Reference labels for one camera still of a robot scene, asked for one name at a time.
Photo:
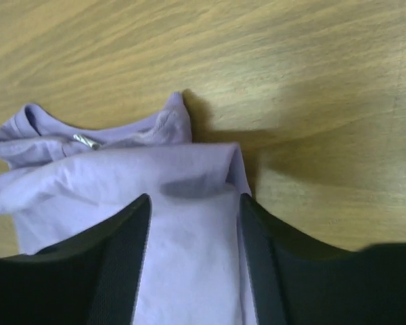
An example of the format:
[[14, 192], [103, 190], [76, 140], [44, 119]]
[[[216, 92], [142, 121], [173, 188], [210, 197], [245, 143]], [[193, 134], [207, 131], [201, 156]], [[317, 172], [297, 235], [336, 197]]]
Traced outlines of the purple t shirt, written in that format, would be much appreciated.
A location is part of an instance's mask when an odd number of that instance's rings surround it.
[[182, 95], [137, 123], [77, 129], [27, 104], [0, 127], [0, 215], [31, 255], [141, 194], [152, 216], [134, 324], [255, 324], [237, 144], [195, 144]]

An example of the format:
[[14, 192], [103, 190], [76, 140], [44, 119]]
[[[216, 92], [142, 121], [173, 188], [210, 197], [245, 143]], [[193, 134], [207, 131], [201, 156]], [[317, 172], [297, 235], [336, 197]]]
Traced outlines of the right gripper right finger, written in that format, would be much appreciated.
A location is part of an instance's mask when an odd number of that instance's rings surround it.
[[350, 252], [240, 199], [259, 324], [406, 324], [406, 243]]

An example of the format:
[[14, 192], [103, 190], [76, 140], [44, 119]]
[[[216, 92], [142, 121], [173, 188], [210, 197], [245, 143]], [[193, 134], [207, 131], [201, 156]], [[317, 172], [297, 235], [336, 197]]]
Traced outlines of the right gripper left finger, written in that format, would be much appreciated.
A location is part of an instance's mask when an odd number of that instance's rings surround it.
[[143, 194], [34, 255], [0, 258], [0, 324], [131, 324], [150, 215]]

